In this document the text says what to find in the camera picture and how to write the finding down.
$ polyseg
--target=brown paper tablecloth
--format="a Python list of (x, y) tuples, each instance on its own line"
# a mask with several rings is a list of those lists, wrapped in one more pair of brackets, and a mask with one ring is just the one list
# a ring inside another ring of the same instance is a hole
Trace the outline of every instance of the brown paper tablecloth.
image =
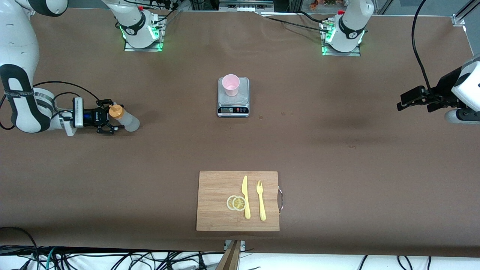
[[(247, 12), (184, 12), (159, 53), (123, 52), (107, 10), (37, 15), (35, 82), (80, 84), (141, 128), (1, 131), (0, 225), (39, 245), (222, 250), (238, 238), (256, 252), (478, 256), (480, 127), (448, 124), (446, 110), (396, 110), (424, 84), (411, 22), (373, 17), (355, 58), (322, 56), (318, 33)], [(448, 17), (419, 18), (417, 47), (433, 85), (471, 57)], [(247, 119), (216, 116), (228, 73), (250, 79)], [(94, 106), (80, 89), (45, 88)], [(4, 105), (3, 123), (9, 115)], [(200, 170), (278, 171), (280, 232), (195, 231)]]

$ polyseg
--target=plastic bottle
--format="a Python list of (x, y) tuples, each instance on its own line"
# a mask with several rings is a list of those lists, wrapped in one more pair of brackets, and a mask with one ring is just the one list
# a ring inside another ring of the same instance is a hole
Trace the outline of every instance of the plastic bottle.
[(120, 105), (112, 105), (108, 110), (108, 114), (115, 118), (120, 124), (125, 126), (126, 131), (133, 132), (140, 126), (140, 121), (135, 116), (128, 113)]

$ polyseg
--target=yellow fork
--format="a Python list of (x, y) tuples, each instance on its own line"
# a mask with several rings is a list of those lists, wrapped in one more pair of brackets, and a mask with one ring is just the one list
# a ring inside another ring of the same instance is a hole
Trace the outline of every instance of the yellow fork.
[(261, 221), (265, 221), (267, 219), (267, 215), (265, 214), (264, 199), (262, 198), (263, 192), (264, 192), (264, 187), (262, 186), (262, 181), (257, 181), (257, 193), (258, 193), (258, 198), (260, 200), (260, 220)]

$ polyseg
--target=white floor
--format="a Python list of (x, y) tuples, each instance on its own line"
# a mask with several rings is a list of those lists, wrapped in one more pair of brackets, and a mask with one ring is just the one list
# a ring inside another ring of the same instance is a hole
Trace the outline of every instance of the white floor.
[[(184, 252), (178, 258), (197, 254), (196, 252)], [(165, 258), (166, 253), (154, 253), (155, 258)], [(75, 257), (69, 259), (69, 262), (78, 270), (108, 270), (119, 259), (119, 257)], [(218, 263), (221, 255), (205, 255), (206, 265)], [(282, 269), (301, 269), (301, 270), (358, 270), (363, 255), (301, 255), (301, 254), (266, 254), (266, 253), (244, 253), (240, 259), (239, 270), (251, 270), (257, 267), (259, 270), (282, 270)], [(427, 269), (427, 257), (409, 256), (414, 270)], [(17, 256), (0, 256), (0, 270), (19, 269), (26, 258)], [(122, 262), (118, 270), (127, 270), (131, 263), (130, 259)], [(402, 263), (408, 269), (405, 259)], [(188, 269), (189, 266), (198, 266), (195, 262), (179, 262), (173, 265), (174, 270)], [(36, 269), (36, 264), (31, 263), (28, 270)], [(402, 270), (399, 266), (396, 256), (368, 256), (362, 270)], [(430, 266), (431, 270), (478, 270), (480, 269), (480, 258), (447, 258), (433, 257)], [(132, 270), (150, 270), (150, 267), (143, 263), (137, 263)]]

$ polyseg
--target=yellow knife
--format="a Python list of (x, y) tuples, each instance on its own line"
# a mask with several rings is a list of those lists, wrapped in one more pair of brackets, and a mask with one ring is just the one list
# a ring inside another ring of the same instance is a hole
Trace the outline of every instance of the yellow knife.
[(250, 206), (248, 205), (248, 187), (247, 187), (247, 176), (243, 178), (243, 183), (241, 185), (241, 192), (245, 197), (245, 218), (250, 219)]

